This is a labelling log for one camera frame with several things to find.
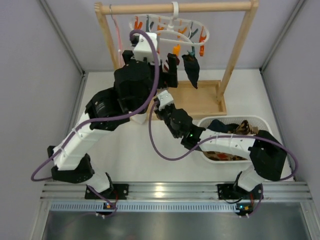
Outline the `white perforated plastic basket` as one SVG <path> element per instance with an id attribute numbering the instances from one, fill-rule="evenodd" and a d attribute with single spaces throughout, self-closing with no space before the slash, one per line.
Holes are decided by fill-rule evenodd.
<path id="1" fill-rule="evenodd" d="M 201 119 L 198 122 L 198 126 L 199 127 L 203 127 L 206 128 L 209 126 L 209 124 L 211 123 L 211 121 L 213 121 L 214 119 L 218 119 L 219 121 L 223 122 L 224 124 L 228 125 L 228 124 L 240 124 L 243 120 L 247 120 L 249 122 L 249 124 L 251 124 L 254 127 L 258 127 L 259 130 L 263 130 L 263 131 L 267 131 L 269 133 L 272 132 L 269 124 L 262 118 L 258 117 L 258 116 L 209 116 L 209 117 L 205 117 L 203 119 Z M 249 160 L 242 160 L 242 161 L 213 161 L 210 160 L 209 158 L 207 158 L 204 153 L 201 153 L 202 158 L 211 164 L 246 164 L 249 163 Z"/>

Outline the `wooden clothes rack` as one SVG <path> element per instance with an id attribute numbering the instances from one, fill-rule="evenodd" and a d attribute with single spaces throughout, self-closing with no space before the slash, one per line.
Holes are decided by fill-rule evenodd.
<path id="1" fill-rule="evenodd" d="M 119 57 L 116 53 L 113 37 L 108 24 L 108 15 L 138 16 L 150 14 L 172 14 L 175 18 L 179 13 L 244 12 L 244 17 L 222 80 L 201 80 L 199 83 L 199 90 L 192 90 L 192 85 L 183 81 L 181 87 L 170 90 L 170 92 L 177 97 L 178 106 L 185 107 L 192 117 L 198 119 L 208 116 L 225 116 L 227 114 L 224 93 L 231 79 L 233 70 L 244 46 L 258 7 L 259 1 L 257 0 L 198 3 L 172 2 L 166 4 L 127 4 L 115 6 L 106 6 L 101 2 L 96 2 L 94 4 L 94 11 L 115 70 L 119 69 L 121 65 L 119 63 Z"/>

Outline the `argyle patterned sock in basket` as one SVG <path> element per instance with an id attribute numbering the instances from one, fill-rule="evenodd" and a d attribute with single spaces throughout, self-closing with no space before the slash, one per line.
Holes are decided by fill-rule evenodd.
<path id="1" fill-rule="evenodd" d="M 256 135 L 259 131 L 257 126 L 252 126 L 247 120 L 243 120 L 238 128 L 233 133 L 236 135 Z M 246 161 L 246 158 L 241 156 L 232 155 L 228 153 L 218 152 L 218 151 L 207 151 L 203 153 L 208 159 L 212 161 Z"/>

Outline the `white hanging cloth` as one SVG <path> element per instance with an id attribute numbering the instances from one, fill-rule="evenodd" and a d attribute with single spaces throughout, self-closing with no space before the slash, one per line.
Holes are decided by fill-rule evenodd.
<path id="1" fill-rule="evenodd" d="M 143 114 L 135 114 L 133 116 L 130 117 L 130 119 L 140 125 L 142 125 L 146 119 L 147 119 L 147 114 L 143 113 Z"/>

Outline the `dark navy sock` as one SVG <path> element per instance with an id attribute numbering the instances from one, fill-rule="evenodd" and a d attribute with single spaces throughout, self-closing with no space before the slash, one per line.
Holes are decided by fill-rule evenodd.
<path id="1" fill-rule="evenodd" d="M 200 65 L 195 56 L 190 54 L 182 55 L 184 70 L 187 74 L 188 80 L 191 85 L 198 89 L 198 80 L 200 74 Z"/>

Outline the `white plastic clip hanger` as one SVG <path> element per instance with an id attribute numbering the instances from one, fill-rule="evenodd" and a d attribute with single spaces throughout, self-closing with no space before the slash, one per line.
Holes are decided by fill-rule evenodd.
<path id="1" fill-rule="evenodd" d="M 129 21 L 129 28 L 156 33 L 164 43 L 203 49 L 210 39 L 208 28 L 199 21 L 179 18 L 178 2 L 173 1 L 171 5 L 173 7 L 171 16 L 151 13 L 138 14 Z"/>

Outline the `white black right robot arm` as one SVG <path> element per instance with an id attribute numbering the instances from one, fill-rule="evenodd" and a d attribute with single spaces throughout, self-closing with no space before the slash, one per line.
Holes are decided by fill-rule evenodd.
<path id="1" fill-rule="evenodd" d="M 172 136 L 180 139 L 181 145 L 190 152 L 220 152 L 251 161 L 233 183 L 231 189 L 236 198 L 249 195 L 264 181 L 282 179 L 287 152 L 268 131 L 259 130 L 256 135 L 224 134 L 193 124 L 192 117 L 173 103 L 161 106 L 155 102 L 151 109 Z"/>

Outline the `navy sock with bear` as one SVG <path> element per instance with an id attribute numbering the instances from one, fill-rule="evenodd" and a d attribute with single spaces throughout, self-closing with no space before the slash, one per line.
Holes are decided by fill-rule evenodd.
<path id="1" fill-rule="evenodd" d="M 211 121 L 207 129 L 211 131 L 227 134 L 227 133 L 233 133 L 238 128 L 238 126 L 239 125 L 236 123 L 225 124 L 218 119 L 214 119 Z"/>

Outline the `aluminium rail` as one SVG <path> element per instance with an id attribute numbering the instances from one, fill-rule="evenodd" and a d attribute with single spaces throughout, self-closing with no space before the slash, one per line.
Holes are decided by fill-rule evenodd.
<path id="1" fill-rule="evenodd" d="M 219 182 L 127 182 L 117 196 L 127 200 L 218 200 Z M 84 184 L 44 184 L 42 200 L 83 200 L 89 191 Z M 309 202 L 312 194 L 305 182 L 284 181 L 263 183 L 264 200 L 271 202 Z"/>

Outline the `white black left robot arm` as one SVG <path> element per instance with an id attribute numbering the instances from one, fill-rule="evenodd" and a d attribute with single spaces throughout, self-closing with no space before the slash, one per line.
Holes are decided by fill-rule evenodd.
<path id="1" fill-rule="evenodd" d="M 114 72 L 113 86 L 97 92 L 85 106 L 75 128 L 58 146 L 49 146 L 48 156 L 54 166 L 51 177 L 55 181 L 88 186 L 90 192 L 108 197 L 114 186 L 108 173 L 95 170 L 88 151 L 104 136 L 130 121 L 127 115 L 141 109 L 143 117 L 157 89 L 178 86 L 176 55 L 167 55 L 167 66 L 156 67 L 146 57 L 137 59 L 131 50 L 122 54 L 125 65 Z"/>

